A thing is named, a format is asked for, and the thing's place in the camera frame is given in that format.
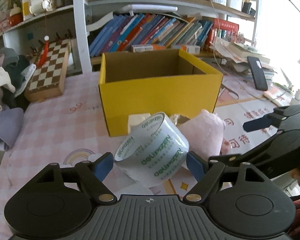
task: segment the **roll of packing tape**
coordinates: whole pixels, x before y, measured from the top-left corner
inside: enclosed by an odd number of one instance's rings
[[[177,172],[188,151],[187,139],[165,113],[157,113],[133,129],[114,162],[144,187],[153,187]]]

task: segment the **white bottle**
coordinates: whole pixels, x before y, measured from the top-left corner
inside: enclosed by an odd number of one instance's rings
[[[25,21],[34,17],[34,15],[31,14],[29,11],[29,7],[31,5],[30,0],[22,0],[22,3],[23,3],[23,20]]]

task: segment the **chessboard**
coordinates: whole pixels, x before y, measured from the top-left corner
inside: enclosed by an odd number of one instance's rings
[[[38,62],[43,52],[42,47],[35,63]],[[41,68],[35,70],[25,90],[25,96],[30,102],[63,94],[70,52],[70,40],[61,40],[49,44],[46,62]]]

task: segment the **pink plush toy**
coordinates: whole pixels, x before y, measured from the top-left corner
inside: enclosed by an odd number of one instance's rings
[[[190,151],[194,151],[205,161],[210,156],[227,154],[231,145],[223,138],[225,122],[216,114],[202,110],[198,116],[178,126],[187,138]]]

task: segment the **white shelf post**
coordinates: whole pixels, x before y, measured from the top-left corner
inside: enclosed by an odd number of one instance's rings
[[[255,36],[258,33],[258,18],[260,17],[261,13],[261,6],[262,6],[262,0],[256,0],[256,12],[255,12],[255,20],[254,20],[254,28],[253,28],[253,36],[252,36],[252,43],[255,42]]]
[[[75,16],[75,32],[77,36],[79,58],[82,73],[91,73],[92,67],[89,56],[89,46],[87,40],[86,17],[84,13],[84,0],[73,0]]]

